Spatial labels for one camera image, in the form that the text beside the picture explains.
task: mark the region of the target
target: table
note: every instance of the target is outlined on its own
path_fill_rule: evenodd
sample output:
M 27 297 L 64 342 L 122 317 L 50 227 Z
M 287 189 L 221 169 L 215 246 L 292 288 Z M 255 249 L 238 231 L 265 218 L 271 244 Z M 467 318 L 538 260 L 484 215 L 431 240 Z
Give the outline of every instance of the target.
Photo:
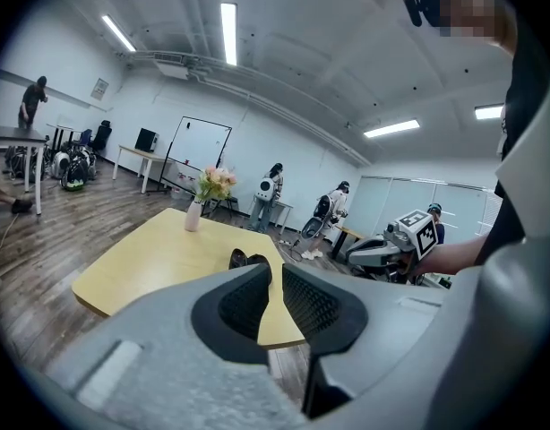
M 44 154 L 44 144 L 46 140 L 42 135 L 33 129 L 21 129 L 19 127 L 8 127 L 0 125 L 0 145 L 26 147 L 26 166 L 24 167 L 24 192 L 29 191 L 30 178 L 30 153 L 32 147 L 37 148 L 36 173 L 34 176 L 34 185 L 36 186 L 36 214 L 40 215 L 42 209 L 40 206 L 40 173 L 42 171 L 42 157 Z
M 283 260 L 271 238 L 210 219 L 184 230 L 185 212 L 166 209 L 124 237 L 72 284 L 76 298 L 102 316 L 160 288 L 226 271 L 234 248 L 264 255 L 273 281 L 258 343 L 282 348 L 304 341 L 283 303 Z
M 249 206 L 249 210 L 247 211 L 248 215 L 251 215 L 251 212 L 253 211 L 254 204 L 255 204 L 255 196 L 254 196 L 253 200 L 251 201 L 251 205 Z M 279 207 L 282 207 L 283 211 L 285 211 L 285 209 L 287 209 L 287 214 L 285 215 L 285 219 L 283 220 L 283 223 L 281 223 L 281 231 L 279 232 L 279 235 L 281 235 L 281 234 L 283 234 L 283 231 L 285 231 L 285 225 L 287 224 L 287 220 L 289 218 L 289 213 L 291 213 L 291 211 L 293 210 L 293 206 L 290 205 L 290 204 L 285 204 L 284 202 L 281 202 L 281 201 L 275 201 L 275 205 L 278 205 Z M 279 214 L 279 216 L 275 220 L 275 228 L 279 226 L 279 224 L 278 224 L 279 223 L 279 218 L 280 218 L 281 214 L 283 213 L 283 211 Z
M 120 156 L 122 156 L 122 150 L 128 151 L 132 154 L 142 157 L 142 164 L 140 165 L 140 170 L 138 170 L 138 178 L 143 175 L 143 185 L 142 185 L 142 194 L 146 193 L 146 186 L 148 184 L 148 178 L 150 177 L 151 163 L 164 162 L 166 158 L 163 156 L 158 156 L 157 154 L 148 153 L 147 151 L 136 150 L 135 148 L 125 147 L 124 145 L 118 145 L 120 151 L 117 153 L 116 163 L 114 164 L 114 172 L 112 173 L 112 180 L 116 180 L 117 176 L 117 165 L 120 162 Z
M 70 137 L 68 137 L 68 141 L 72 141 L 72 137 L 74 133 L 80 133 L 81 131 L 76 131 L 75 129 L 72 129 L 72 127 L 68 127 L 66 125 L 47 125 L 49 127 L 53 127 L 55 129 L 54 131 L 54 139 L 52 139 L 52 147 L 50 149 L 52 150 L 52 154 L 56 154 L 60 151 L 60 146 L 62 145 L 62 137 L 64 137 L 64 131 L 70 132 Z
M 337 259 L 337 256 L 339 255 L 339 252 L 340 252 L 340 248 L 345 243 L 345 239 L 347 238 L 348 235 L 353 236 L 355 238 L 355 242 L 365 238 L 365 236 L 363 236 L 362 234 L 359 234 L 356 231 L 353 231 L 352 229 L 345 228 L 344 226 L 338 226 L 337 228 L 340 229 L 339 239 L 335 243 L 335 246 L 332 247 L 332 250 L 328 253 L 330 258 L 332 258 L 333 260 Z

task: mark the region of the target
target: vase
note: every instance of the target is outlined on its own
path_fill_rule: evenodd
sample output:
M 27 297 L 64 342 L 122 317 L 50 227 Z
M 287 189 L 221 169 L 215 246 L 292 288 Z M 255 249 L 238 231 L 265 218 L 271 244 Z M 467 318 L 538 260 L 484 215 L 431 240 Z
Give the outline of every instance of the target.
M 202 202 L 193 201 L 190 204 L 189 209 L 187 209 L 187 213 L 185 214 L 184 229 L 190 232 L 197 231 L 197 228 L 200 226 L 201 215 L 202 215 Z

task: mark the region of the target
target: person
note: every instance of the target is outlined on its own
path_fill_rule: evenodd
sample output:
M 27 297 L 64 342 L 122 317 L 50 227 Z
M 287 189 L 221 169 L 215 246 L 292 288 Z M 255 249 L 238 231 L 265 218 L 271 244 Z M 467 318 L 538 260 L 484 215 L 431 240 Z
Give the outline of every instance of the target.
M 35 84 L 31 84 L 24 91 L 21 107 L 18 110 L 18 127 L 21 129 L 30 129 L 32 126 L 39 101 L 48 102 L 48 96 L 44 92 L 46 83 L 46 76 L 41 76 Z
M 313 242 L 309 245 L 309 248 L 305 250 L 301 256 L 306 260 L 314 260 L 315 258 L 321 258 L 322 252 L 319 250 L 323 239 L 329 235 L 335 223 L 339 217 L 347 216 L 345 211 L 345 203 L 347 202 L 349 184 L 348 182 L 340 182 L 337 189 L 329 194 L 331 199 L 331 215 L 328 216 L 325 224 L 322 227 L 321 232 L 313 239 Z
M 0 202 L 4 202 L 11 206 L 12 213 L 25 213 L 32 207 L 32 201 L 15 199 L 11 195 L 6 194 L 0 189 Z
M 436 228 L 436 237 L 438 237 L 438 244 L 444 244 L 444 225 L 440 221 L 440 217 L 443 214 L 443 208 L 439 203 L 432 203 L 428 206 L 427 213 L 430 213 L 434 219 L 434 227 Z
M 416 17 L 420 18 L 420 14 L 412 13 L 412 4 L 407 0 L 405 4 L 417 25 Z M 420 0 L 417 11 L 443 35 L 479 37 L 513 58 L 511 85 L 504 109 L 506 137 L 502 155 L 506 158 L 532 121 L 550 84 L 550 63 L 543 48 L 506 0 Z M 524 230 L 500 183 L 495 193 L 503 202 L 487 235 L 463 244 L 438 245 L 418 264 L 413 274 L 453 275 L 470 266 L 482 265 L 497 249 L 521 241 Z
M 251 214 L 249 219 L 249 226 L 247 229 L 250 231 L 260 232 L 264 234 L 267 231 L 269 226 L 269 220 L 271 219 L 271 212 L 275 202 L 281 197 L 281 190 L 283 189 L 283 165 L 278 162 L 271 168 L 264 178 L 270 178 L 273 180 L 273 197 L 269 201 L 264 201 L 263 199 L 255 198 L 254 211 Z M 259 215 L 263 211 L 261 221 L 259 220 Z

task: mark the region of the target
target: ceiling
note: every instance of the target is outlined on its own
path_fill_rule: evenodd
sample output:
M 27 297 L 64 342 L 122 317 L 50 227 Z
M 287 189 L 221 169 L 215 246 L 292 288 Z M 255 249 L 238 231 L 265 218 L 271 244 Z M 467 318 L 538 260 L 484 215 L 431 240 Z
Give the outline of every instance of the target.
M 412 26 L 402 0 L 70 1 L 121 52 L 99 19 L 108 13 L 141 51 L 135 63 L 153 51 L 191 54 L 202 82 L 282 110 L 360 163 L 495 154 L 499 120 L 478 122 L 474 107 L 504 101 L 511 60 Z M 222 2 L 237 4 L 237 68 L 224 63 Z M 363 136 L 410 118 L 420 129 Z

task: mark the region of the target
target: white wall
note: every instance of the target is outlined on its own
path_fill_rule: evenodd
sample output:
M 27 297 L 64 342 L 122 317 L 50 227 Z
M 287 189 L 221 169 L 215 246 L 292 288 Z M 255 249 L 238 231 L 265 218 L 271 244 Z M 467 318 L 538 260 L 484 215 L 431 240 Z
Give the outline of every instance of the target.
M 259 180 L 281 162 L 285 177 L 281 200 L 295 207 L 288 220 L 292 228 L 303 227 L 319 196 L 342 180 L 351 183 L 354 193 L 360 179 L 355 166 L 287 121 L 257 106 L 248 107 L 245 100 L 227 92 L 164 77 L 155 68 L 130 72 L 112 105 L 107 119 L 113 132 L 106 152 L 112 161 L 119 144 L 135 145 L 142 127 L 159 134 L 156 153 L 161 155 L 166 154 L 182 116 L 233 127 L 223 166 L 235 170 L 238 183 L 233 194 L 240 210 L 247 211 Z M 126 153 L 120 159 L 121 166 L 132 170 L 140 163 Z M 158 176 L 154 166 L 151 177 Z
M 0 125 L 17 125 L 22 94 L 45 75 L 49 99 L 39 104 L 35 129 L 51 134 L 46 123 L 61 120 L 95 131 L 121 86 L 123 70 L 123 62 L 68 3 L 42 0 L 0 57 Z M 109 84 L 101 101 L 90 96 L 98 78 Z
M 409 159 L 379 161 L 369 168 L 361 168 L 363 176 L 393 176 L 400 178 L 430 178 L 459 185 L 493 188 L 495 170 L 500 160 L 478 159 Z

